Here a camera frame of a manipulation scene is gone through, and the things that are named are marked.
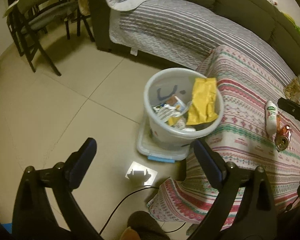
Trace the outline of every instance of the white plastic bucket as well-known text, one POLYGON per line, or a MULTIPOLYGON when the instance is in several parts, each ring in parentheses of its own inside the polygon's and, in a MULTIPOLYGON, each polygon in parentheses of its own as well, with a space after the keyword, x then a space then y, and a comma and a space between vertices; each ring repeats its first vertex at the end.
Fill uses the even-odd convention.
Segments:
POLYGON ((193 140, 210 134, 220 124, 223 116, 223 99, 217 90, 215 112, 218 118, 206 125, 204 129, 195 132, 178 130, 162 122, 153 111, 152 106, 157 106, 168 100, 173 94, 184 103, 192 99, 192 87, 197 77, 206 78, 204 75, 184 68, 169 68, 152 76, 144 90, 144 107, 149 117, 153 139, 165 149, 178 149, 190 144, 193 140))

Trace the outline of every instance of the tiled floor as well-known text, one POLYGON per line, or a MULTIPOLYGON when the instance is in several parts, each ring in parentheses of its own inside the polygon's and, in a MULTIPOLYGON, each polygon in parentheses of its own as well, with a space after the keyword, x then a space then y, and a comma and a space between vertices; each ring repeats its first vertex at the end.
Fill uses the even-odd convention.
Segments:
MULTIPOLYGON (((166 178, 182 179, 185 164, 148 161, 136 150, 135 141, 143 114, 142 93, 146 81, 160 69, 128 55, 99 51, 82 28, 66 40, 64 26, 52 25, 41 43, 62 73, 56 76, 40 53, 33 73, 14 46, 0 58, 0 222, 10 223, 18 184, 24 168, 50 168, 65 161, 87 137, 98 143, 81 186, 73 191, 79 206, 96 230, 100 230, 119 201, 140 189, 125 174, 133 161, 158 172, 154 185, 166 178)), ((103 232, 104 239, 118 239, 129 215, 146 210, 155 193, 146 190, 129 197, 103 232)), ((66 224, 48 190, 59 224, 66 224)), ((178 222, 160 222, 166 231, 178 222)), ((186 239, 185 231, 171 233, 186 239)))

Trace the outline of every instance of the soda can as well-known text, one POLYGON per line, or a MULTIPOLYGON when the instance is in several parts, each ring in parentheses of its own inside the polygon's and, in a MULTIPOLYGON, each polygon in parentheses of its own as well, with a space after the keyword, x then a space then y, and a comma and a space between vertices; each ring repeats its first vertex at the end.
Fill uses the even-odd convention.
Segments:
POLYGON ((278 152, 282 152, 288 147, 291 140, 291 136, 292 136, 292 129, 287 124, 284 125, 279 132, 277 132, 274 144, 278 152))

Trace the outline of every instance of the screw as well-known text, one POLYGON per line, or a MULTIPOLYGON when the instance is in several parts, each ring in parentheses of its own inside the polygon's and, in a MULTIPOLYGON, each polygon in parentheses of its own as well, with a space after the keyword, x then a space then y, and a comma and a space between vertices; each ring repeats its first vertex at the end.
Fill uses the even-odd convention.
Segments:
POLYGON ((57 164, 54 165, 54 166, 55 166, 55 168, 57 168, 58 170, 60 170, 61 168, 63 168, 64 163, 63 163, 63 162, 59 162, 59 163, 57 163, 57 164))
POLYGON ((235 167, 235 164, 233 162, 227 162, 228 167, 233 169, 235 167))
POLYGON ((28 166, 26 167, 26 172, 30 173, 31 171, 34 170, 34 167, 33 166, 28 166))
POLYGON ((258 166, 257 171, 259 171, 260 173, 263 173, 265 171, 265 169, 261 166, 258 166))

